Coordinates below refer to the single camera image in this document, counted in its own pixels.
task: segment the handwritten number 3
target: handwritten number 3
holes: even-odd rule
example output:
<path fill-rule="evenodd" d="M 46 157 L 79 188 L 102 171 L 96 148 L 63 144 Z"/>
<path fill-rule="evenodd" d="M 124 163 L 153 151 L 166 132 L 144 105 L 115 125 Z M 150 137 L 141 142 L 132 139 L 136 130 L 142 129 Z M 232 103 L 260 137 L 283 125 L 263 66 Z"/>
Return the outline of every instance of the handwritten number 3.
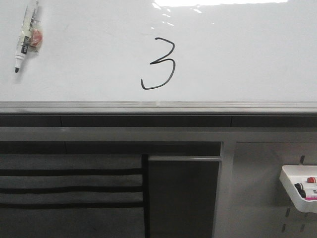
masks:
<path fill-rule="evenodd" d="M 156 37 L 155 39 L 156 39 L 156 40 L 162 40 L 162 41 L 169 42 L 169 43 L 171 43 L 171 44 L 173 45 L 173 47 L 172 47 L 171 51 L 170 51 L 167 55 L 165 55 L 165 56 L 163 56 L 163 57 L 161 57 L 161 58 L 159 58 L 159 59 L 157 59 L 157 60 L 151 62 L 150 64 L 162 63 L 162 62 L 164 62 L 164 61 L 172 61 L 172 62 L 173 62 L 173 70 L 172 70 L 172 73 L 170 74 L 170 76 L 168 77 L 167 81 L 166 81 L 165 83 L 159 85 L 159 86 L 147 88 L 147 87 L 144 86 L 143 80 L 141 79 L 141 86 L 142 86 L 142 88 L 145 89 L 145 90 L 160 88 L 160 87 L 164 86 L 165 84 L 167 84 L 167 83 L 170 81 L 170 79 L 173 77 L 173 74 L 174 74 L 174 72 L 175 72 L 175 67 L 176 67 L 175 60 L 170 59 L 170 58 L 165 59 L 166 57 L 168 57 L 168 56 L 174 51 L 174 49 L 175 49 L 175 44 L 174 44 L 173 42 L 171 42 L 171 41 L 169 41 L 169 40 L 167 40 L 167 39 L 161 38 L 161 37 Z"/>

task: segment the marker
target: marker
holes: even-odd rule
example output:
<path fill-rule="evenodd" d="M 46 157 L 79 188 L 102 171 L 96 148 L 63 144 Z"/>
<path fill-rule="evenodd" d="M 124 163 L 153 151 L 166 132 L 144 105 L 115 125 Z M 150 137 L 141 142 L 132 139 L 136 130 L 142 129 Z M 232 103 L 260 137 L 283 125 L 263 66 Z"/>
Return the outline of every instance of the marker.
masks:
<path fill-rule="evenodd" d="M 312 189 L 312 190 L 317 190 L 317 183 L 296 183 L 295 187 L 297 190 L 303 189 Z"/>
<path fill-rule="evenodd" d="M 301 183 L 296 183 L 294 184 L 294 186 L 296 187 L 297 191 L 299 192 L 299 195 L 302 197 L 302 198 L 305 198 L 306 197 L 306 193 L 303 189 L 303 185 Z"/>
<path fill-rule="evenodd" d="M 310 200 L 317 199 L 317 190 L 305 190 L 306 198 Z"/>
<path fill-rule="evenodd" d="M 16 73 L 19 72 L 19 69 L 21 68 L 22 62 L 25 60 L 29 45 L 31 43 L 33 22 L 35 19 L 36 12 L 38 10 L 38 6 L 38 0 L 31 0 L 25 10 L 24 20 L 15 52 Z"/>

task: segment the gray panel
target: gray panel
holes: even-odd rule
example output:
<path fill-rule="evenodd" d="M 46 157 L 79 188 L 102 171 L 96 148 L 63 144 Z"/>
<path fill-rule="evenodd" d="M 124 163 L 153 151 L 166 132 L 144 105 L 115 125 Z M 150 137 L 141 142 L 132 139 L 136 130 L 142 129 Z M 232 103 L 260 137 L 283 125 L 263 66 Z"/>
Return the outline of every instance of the gray panel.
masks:
<path fill-rule="evenodd" d="M 220 142 L 66 142 L 68 154 L 220 155 Z"/>
<path fill-rule="evenodd" d="M 316 236 L 317 214 L 297 211 L 279 181 L 281 166 L 296 165 L 305 154 L 316 157 L 316 144 L 237 144 L 228 214 L 231 238 Z"/>
<path fill-rule="evenodd" d="M 210 238 L 219 162 L 149 161 L 152 238 Z"/>
<path fill-rule="evenodd" d="M 0 127 L 0 141 L 310 143 L 317 142 L 316 132 L 317 128 Z"/>

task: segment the white plastic tray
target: white plastic tray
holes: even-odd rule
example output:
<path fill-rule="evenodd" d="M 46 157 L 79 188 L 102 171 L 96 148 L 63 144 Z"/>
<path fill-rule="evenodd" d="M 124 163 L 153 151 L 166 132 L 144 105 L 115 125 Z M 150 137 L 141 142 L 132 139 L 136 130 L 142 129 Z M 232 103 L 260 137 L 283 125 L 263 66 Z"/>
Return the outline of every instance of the white plastic tray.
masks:
<path fill-rule="evenodd" d="M 307 182 L 308 177 L 317 177 L 317 166 L 284 165 L 279 179 L 299 211 L 317 213 L 317 200 L 307 201 L 302 198 L 294 186 L 299 182 Z"/>

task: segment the black stripe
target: black stripe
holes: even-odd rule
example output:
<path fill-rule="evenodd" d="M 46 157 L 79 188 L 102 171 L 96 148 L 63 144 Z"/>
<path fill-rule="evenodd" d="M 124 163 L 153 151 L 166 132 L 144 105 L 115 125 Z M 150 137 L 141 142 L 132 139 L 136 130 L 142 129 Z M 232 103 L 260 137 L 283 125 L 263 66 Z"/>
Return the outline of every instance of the black stripe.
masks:
<path fill-rule="evenodd" d="M 64 192 L 142 192 L 142 186 L 119 186 L 119 187 L 97 187 L 97 186 L 69 186 L 52 188 L 0 188 L 0 193 L 5 194 L 45 194 Z"/>
<path fill-rule="evenodd" d="M 144 237 L 150 237 L 150 193 L 149 193 L 149 156 L 142 155 L 142 183 L 143 183 L 143 202 L 144 202 Z"/>
<path fill-rule="evenodd" d="M 133 207 L 143 207 L 143 202 L 65 203 L 65 204 L 0 203 L 0 208 L 14 208 L 14 209 L 133 208 Z"/>
<path fill-rule="evenodd" d="M 230 127 L 231 121 L 230 116 L 210 115 L 62 115 L 61 117 L 62 126 L 66 127 Z"/>
<path fill-rule="evenodd" d="M 0 170 L 0 176 L 141 175 L 142 169 L 124 170 Z"/>

